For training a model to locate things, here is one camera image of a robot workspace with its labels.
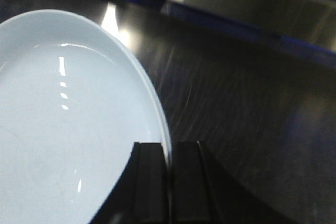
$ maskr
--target ceramic plate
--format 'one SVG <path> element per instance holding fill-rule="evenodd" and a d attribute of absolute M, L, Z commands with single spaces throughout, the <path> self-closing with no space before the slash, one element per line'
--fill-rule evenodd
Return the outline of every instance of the ceramic plate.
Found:
<path fill-rule="evenodd" d="M 135 57 L 59 10 L 0 25 L 0 223 L 88 223 L 134 142 L 170 140 Z"/>

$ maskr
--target white plate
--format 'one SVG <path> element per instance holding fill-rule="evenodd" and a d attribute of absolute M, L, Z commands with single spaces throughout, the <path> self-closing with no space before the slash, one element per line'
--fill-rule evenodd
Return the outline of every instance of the white plate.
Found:
<path fill-rule="evenodd" d="M 136 58 L 59 10 L 0 25 L 0 223 L 88 223 L 133 142 L 170 139 Z"/>

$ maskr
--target blue edge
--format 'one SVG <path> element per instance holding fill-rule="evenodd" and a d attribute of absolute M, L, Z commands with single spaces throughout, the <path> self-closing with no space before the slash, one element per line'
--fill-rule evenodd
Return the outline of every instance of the blue edge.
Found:
<path fill-rule="evenodd" d="M 216 16 L 195 8 L 166 0 L 125 0 L 141 6 L 150 7 L 163 14 L 176 17 L 196 25 L 216 30 L 231 37 L 266 46 L 275 51 L 294 55 L 326 67 L 336 67 L 336 53 L 300 41 L 298 39 L 265 33 L 257 27 Z"/>

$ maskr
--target stainless steel surface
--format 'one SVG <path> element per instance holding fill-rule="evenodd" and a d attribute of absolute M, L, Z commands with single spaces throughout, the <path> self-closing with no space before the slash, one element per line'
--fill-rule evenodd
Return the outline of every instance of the stainless steel surface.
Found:
<path fill-rule="evenodd" d="M 331 0 L 172 0 L 336 51 Z"/>
<path fill-rule="evenodd" d="M 131 49 L 173 144 L 204 141 L 268 205 L 300 223 L 335 222 L 334 68 L 115 0 L 0 0 L 0 22 L 43 8 L 86 16 Z"/>

